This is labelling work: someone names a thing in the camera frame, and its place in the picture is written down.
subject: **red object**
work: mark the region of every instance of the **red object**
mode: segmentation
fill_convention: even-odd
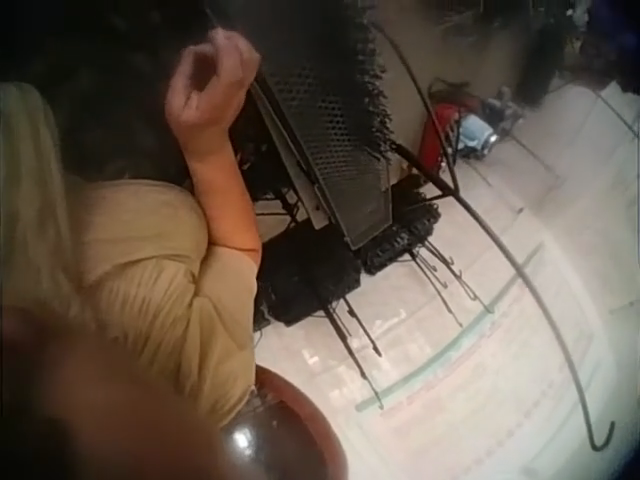
[[[458,120],[461,107],[450,103],[441,103],[435,107],[435,118],[438,127],[444,135],[454,121]],[[422,142],[418,159],[420,163],[430,172],[438,174],[442,167],[442,145],[438,137],[433,119],[429,117],[425,122],[422,132]]]

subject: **perforated metal grille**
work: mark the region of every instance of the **perforated metal grille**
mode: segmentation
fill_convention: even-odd
[[[391,222],[381,160],[388,114],[366,7],[343,0],[227,0],[217,10],[260,51],[280,121],[354,248]]]

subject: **hand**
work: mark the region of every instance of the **hand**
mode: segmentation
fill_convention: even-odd
[[[246,39],[219,28],[209,32],[208,42],[182,53],[169,83],[165,116],[187,162],[228,148],[229,128],[259,64],[260,56]]]

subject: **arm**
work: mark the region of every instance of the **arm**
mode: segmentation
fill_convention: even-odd
[[[235,32],[214,30],[189,47],[169,84],[165,114],[191,172],[213,245],[260,263],[261,241],[249,194],[229,140],[260,56]],[[206,81],[200,88],[196,80]]]
[[[242,252],[259,266],[262,241],[231,143],[205,161],[187,163],[211,243]]]

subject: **dark hair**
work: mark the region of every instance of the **dark hair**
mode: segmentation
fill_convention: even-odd
[[[40,412],[38,391],[46,339],[30,316],[2,319],[2,468],[7,478],[78,478],[71,435]]]

